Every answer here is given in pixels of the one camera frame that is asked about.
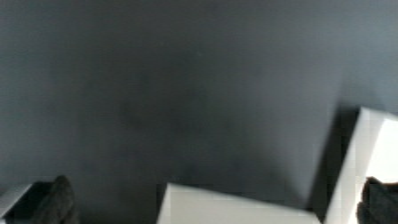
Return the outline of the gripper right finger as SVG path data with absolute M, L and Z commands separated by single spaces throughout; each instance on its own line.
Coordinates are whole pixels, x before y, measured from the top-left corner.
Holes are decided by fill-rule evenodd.
M 398 182 L 366 179 L 355 217 L 359 224 L 398 224 Z

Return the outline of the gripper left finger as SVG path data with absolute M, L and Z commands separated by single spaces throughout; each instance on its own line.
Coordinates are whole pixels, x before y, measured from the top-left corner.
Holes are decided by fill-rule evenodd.
M 80 224 L 69 180 L 37 181 L 0 195 L 0 224 Z

